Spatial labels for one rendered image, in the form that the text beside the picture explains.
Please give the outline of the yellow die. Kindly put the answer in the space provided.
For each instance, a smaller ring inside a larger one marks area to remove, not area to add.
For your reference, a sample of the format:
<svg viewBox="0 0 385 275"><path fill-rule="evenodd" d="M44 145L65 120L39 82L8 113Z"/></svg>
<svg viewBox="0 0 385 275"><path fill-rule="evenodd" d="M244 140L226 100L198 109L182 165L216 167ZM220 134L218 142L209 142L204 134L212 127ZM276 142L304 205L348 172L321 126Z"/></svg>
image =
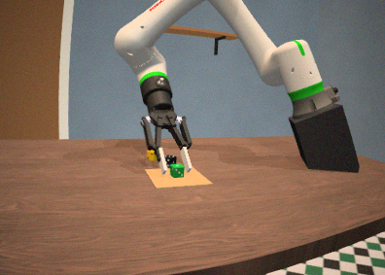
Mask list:
<svg viewBox="0 0 385 275"><path fill-rule="evenodd" d="M154 151L147 151L147 159L151 161L156 161L156 155L154 154Z"/></svg>

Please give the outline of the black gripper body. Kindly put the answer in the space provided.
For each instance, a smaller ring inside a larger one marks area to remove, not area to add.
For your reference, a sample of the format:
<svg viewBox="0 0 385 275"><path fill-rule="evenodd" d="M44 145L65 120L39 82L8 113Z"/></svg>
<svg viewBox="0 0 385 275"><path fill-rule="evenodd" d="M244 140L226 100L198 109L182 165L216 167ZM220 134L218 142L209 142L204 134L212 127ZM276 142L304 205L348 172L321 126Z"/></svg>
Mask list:
<svg viewBox="0 0 385 275"><path fill-rule="evenodd" d="M147 108L149 112L150 122L157 127L158 125L158 114L162 114L162 128L170 129L171 123L167 118L167 114L171 114L174 121L177 119L177 115L174 113L173 104L171 101L170 94L166 91L155 91L151 93L147 99Z"/></svg>

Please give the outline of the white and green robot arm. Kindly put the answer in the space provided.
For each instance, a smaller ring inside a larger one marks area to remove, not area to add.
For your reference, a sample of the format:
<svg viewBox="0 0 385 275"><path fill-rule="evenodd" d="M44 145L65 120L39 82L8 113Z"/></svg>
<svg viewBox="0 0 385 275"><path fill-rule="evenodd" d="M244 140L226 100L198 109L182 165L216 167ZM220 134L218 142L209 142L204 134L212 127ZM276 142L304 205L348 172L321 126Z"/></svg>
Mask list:
<svg viewBox="0 0 385 275"><path fill-rule="evenodd" d="M178 19L203 1L158 0L117 33L115 49L136 75L146 106L147 97L155 91L166 91L172 99L166 62L154 43ZM340 100L336 87L323 87L316 62L305 41L295 40L276 48L242 0L208 1L236 34L262 81L269 86L281 86L284 80L293 103L294 120L324 112Z"/></svg>

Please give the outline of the orange flat square mat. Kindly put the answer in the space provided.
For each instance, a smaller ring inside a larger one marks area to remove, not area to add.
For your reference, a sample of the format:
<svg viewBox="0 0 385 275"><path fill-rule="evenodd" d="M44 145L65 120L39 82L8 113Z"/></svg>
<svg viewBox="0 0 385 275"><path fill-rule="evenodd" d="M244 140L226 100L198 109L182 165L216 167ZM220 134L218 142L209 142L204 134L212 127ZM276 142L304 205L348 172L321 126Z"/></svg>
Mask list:
<svg viewBox="0 0 385 275"><path fill-rule="evenodd" d="M190 173L186 173L185 170L184 178L173 178L169 175L169 169L167 169L165 175L161 175L160 169L145 169L145 172L147 173L156 189L212 186L212 183L209 182L194 168L192 168Z"/></svg>

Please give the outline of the black die with white pips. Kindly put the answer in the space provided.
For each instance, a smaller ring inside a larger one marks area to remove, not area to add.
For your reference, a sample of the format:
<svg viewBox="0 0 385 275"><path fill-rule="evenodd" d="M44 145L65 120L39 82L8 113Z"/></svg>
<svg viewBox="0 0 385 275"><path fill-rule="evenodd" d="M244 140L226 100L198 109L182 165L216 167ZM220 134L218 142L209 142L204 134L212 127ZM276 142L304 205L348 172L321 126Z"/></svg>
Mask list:
<svg viewBox="0 0 385 275"><path fill-rule="evenodd" d="M174 156L174 155L165 155L164 158L165 158L166 166L168 168L170 167L170 164L176 164L176 159L177 159L176 156Z"/></svg>

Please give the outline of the green die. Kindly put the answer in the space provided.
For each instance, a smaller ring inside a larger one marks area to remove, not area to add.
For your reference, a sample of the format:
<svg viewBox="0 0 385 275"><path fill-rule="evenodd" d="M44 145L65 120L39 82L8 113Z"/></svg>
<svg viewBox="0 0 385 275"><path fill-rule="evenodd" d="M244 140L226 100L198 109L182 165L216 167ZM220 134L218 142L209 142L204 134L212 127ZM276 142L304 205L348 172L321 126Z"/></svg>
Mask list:
<svg viewBox="0 0 385 275"><path fill-rule="evenodd" d="M170 176L173 178L184 178L185 175L185 167L178 163L178 164L170 164Z"/></svg>

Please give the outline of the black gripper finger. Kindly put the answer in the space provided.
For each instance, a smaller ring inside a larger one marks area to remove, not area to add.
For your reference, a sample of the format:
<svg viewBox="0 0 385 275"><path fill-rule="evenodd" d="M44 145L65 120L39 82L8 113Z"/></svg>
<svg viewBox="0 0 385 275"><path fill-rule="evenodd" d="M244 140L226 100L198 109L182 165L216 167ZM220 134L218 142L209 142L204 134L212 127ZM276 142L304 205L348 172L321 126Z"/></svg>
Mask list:
<svg viewBox="0 0 385 275"><path fill-rule="evenodd" d="M158 114L157 118L157 129L155 130L156 137L155 143L153 141L153 136L150 128L150 117L142 117L140 123L144 128L145 139L147 143L148 151L154 151L154 154L157 156L157 161L159 162L159 167L161 175L165 175L167 171L167 166L163 151L161 146L161 128L162 128L162 114Z"/></svg>
<svg viewBox="0 0 385 275"><path fill-rule="evenodd" d="M178 122L178 125L180 125L181 133L178 130L176 123L172 118L171 114L167 114L167 118L171 123L171 127L170 129L168 129L168 131L171 133L179 149L181 150L180 153L185 166L186 173L189 173L192 170L192 165L191 165L188 149L190 148L193 142L186 124L186 117L182 116L181 118L177 117L176 119L176 121Z"/></svg>

